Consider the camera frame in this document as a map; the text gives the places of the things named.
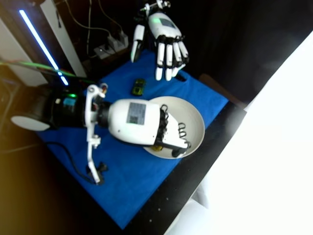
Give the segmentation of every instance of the gray label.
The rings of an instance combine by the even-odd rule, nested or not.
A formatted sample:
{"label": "gray label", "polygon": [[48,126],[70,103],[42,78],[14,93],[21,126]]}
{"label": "gray label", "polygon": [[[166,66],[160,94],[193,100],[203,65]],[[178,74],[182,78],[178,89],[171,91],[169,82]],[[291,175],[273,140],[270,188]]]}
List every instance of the gray label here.
{"label": "gray label", "polygon": [[139,103],[130,103],[127,114],[127,123],[138,125],[145,124],[146,105]]}

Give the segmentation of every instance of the white robotic hand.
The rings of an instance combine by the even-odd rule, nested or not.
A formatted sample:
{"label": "white robotic hand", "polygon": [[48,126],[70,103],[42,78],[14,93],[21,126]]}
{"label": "white robotic hand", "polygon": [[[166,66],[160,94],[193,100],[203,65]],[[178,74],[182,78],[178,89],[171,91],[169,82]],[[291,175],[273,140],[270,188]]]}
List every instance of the white robotic hand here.
{"label": "white robotic hand", "polygon": [[[161,80],[163,70],[165,79],[170,81],[180,69],[186,66],[189,61],[188,51],[183,43],[183,36],[173,21],[163,12],[151,11],[169,7],[168,1],[157,0],[155,4],[148,5],[141,9],[146,12],[146,24],[155,40],[157,51],[156,56],[156,80]],[[134,32],[134,44],[131,53],[131,60],[135,62],[142,51],[143,40],[146,28],[144,24],[138,24]]]}

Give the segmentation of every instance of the qr code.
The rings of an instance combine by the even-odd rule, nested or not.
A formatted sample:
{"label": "qr code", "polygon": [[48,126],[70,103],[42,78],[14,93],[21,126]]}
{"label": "qr code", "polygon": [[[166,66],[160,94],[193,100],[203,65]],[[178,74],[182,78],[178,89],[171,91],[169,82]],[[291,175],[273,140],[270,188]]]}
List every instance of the qr code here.
{"label": "qr code", "polygon": [[129,122],[130,122],[130,123],[137,124],[137,123],[138,123],[138,117],[130,116]]}

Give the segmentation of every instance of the blue cloth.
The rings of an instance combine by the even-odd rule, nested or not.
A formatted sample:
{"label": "blue cloth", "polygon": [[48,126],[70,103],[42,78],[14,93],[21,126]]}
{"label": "blue cloth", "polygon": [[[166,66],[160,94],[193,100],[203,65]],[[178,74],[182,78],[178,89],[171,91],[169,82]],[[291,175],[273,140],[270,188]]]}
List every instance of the blue cloth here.
{"label": "blue cloth", "polygon": [[[105,100],[114,102],[122,98],[134,98],[131,95],[134,81],[144,78],[146,86],[140,98],[149,100],[163,95],[183,98],[199,110],[207,127],[227,103],[227,99],[187,73],[180,71],[180,74],[187,79],[186,82],[176,79],[167,82],[164,78],[155,81],[155,56],[144,51],[138,62],[128,62],[102,79],[109,86]],[[103,162],[109,168],[104,172],[105,183],[101,186],[81,179],[60,147],[50,145],[49,148],[117,225],[124,229],[180,160],[161,159],[142,147],[123,144],[115,140],[107,129],[96,128],[95,133],[102,140],[93,151],[94,162],[96,165]],[[60,128],[38,134],[44,141],[63,143],[73,155],[78,168],[86,172],[86,129]]]}

